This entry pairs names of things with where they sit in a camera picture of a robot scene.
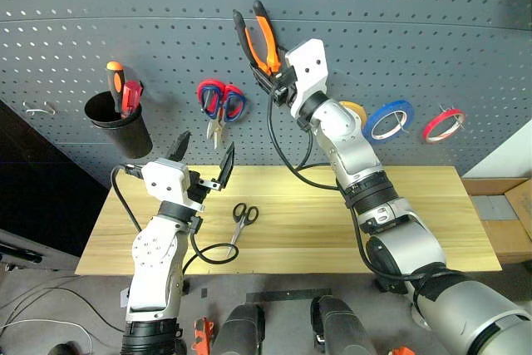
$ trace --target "pegboard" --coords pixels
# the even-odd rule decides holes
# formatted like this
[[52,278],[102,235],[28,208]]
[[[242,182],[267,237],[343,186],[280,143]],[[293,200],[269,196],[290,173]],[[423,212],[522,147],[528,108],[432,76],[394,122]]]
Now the pegboard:
[[[385,164],[455,165],[463,174],[530,118],[530,0],[262,0],[279,42],[323,39],[328,89],[368,113],[397,99],[412,103],[408,134],[376,153]],[[2,0],[0,97],[77,164],[108,184],[125,159],[85,118],[83,107],[106,89],[105,65],[123,62],[146,85],[143,113],[154,142],[146,162],[186,129],[186,161],[218,164],[224,149],[204,140],[207,118],[195,87],[205,77],[239,86],[245,116],[226,126],[241,165],[280,165],[265,126],[266,95],[254,84],[234,31],[232,10],[252,18],[253,0]],[[247,20],[256,42],[256,23]],[[54,116],[29,116],[22,102],[49,101]],[[465,129],[426,145],[423,126],[442,106],[468,115]],[[281,146],[293,163],[307,136],[275,110]],[[325,161],[317,148],[312,161]]]

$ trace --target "tool holder cup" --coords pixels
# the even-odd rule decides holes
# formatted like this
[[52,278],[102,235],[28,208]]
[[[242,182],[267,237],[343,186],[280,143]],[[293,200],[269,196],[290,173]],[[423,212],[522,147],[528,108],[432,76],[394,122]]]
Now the tool holder cup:
[[142,106],[122,119],[115,112],[115,102],[109,91],[93,96],[85,104],[85,114],[109,137],[128,158],[141,158],[150,153],[153,144],[142,119]]

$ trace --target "white wall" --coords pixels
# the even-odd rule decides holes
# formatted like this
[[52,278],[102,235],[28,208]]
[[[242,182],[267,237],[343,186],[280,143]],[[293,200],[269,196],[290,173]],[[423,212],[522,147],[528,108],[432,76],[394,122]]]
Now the white wall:
[[464,178],[520,178],[532,172],[532,120],[475,165]]

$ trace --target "gray floor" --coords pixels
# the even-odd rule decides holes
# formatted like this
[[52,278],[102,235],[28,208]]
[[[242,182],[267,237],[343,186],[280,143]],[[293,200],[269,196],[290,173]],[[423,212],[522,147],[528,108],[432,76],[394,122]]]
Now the gray floor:
[[[41,270],[15,270],[2,278],[0,274],[0,306],[17,297],[36,284],[49,281],[68,272]],[[492,288],[532,309],[532,275],[522,265],[508,265],[501,273],[475,274],[475,277]],[[120,291],[127,287],[126,277],[81,277],[56,279],[41,287],[70,288],[85,296],[108,321],[123,327],[124,309],[120,308]],[[411,320],[406,300],[397,295],[379,293],[372,286],[372,276],[365,274],[310,274],[310,275],[230,275],[196,276],[190,278],[190,294],[183,297],[180,322],[185,329],[185,341],[190,347],[193,339],[193,321],[207,316],[221,323],[231,309],[243,303],[246,293],[309,288],[330,288],[332,293],[345,300],[362,320],[379,354],[391,348],[406,345],[417,354],[447,355],[447,351],[432,333],[417,327]],[[207,297],[201,298],[202,288]],[[0,323],[4,323],[17,301],[0,309]],[[308,355],[313,349],[309,323],[310,300],[289,300],[264,303],[266,313],[266,339],[264,355]],[[20,318],[52,318],[75,322],[86,327],[98,340],[93,339],[94,353],[111,355],[119,352],[121,334],[103,324],[94,313],[71,294],[53,291],[37,300]],[[74,341],[84,353],[88,342],[83,333],[74,327],[52,323],[21,323],[8,328],[0,338],[5,355],[46,355],[57,343]]]

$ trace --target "tape roll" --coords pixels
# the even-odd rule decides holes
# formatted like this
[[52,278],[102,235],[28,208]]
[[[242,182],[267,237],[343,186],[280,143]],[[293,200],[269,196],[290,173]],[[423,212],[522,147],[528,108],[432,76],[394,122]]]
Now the tape roll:
[[[388,132],[382,135],[375,134],[375,128],[384,120],[387,116],[396,114],[399,119],[397,125],[390,129]],[[406,100],[397,100],[384,105],[378,109],[377,112],[371,114],[367,120],[367,124],[362,130],[362,134],[366,137],[366,140],[371,144],[380,144],[390,141],[395,136],[400,135],[404,129],[408,128],[414,120],[414,107]]]
[[360,121],[362,122],[362,128],[366,125],[367,122],[367,114],[366,110],[364,110],[364,107],[362,107],[360,104],[353,103],[352,101],[340,101],[340,104],[347,109],[354,111],[360,116]]
[[[456,119],[453,126],[451,126],[451,128],[449,128],[445,132],[440,133],[440,135],[431,136],[432,131],[448,118]],[[451,108],[450,110],[443,111],[439,116],[432,119],[428,124],[426,124],[425,129],[423,129],[423,132],[421,134],[423,135],[423,139],[425,139],[427,143],[438,143],[453,136],[460,129],[461,125],[464,123],[465,120],[466,114],[462,110],[458,108]]]

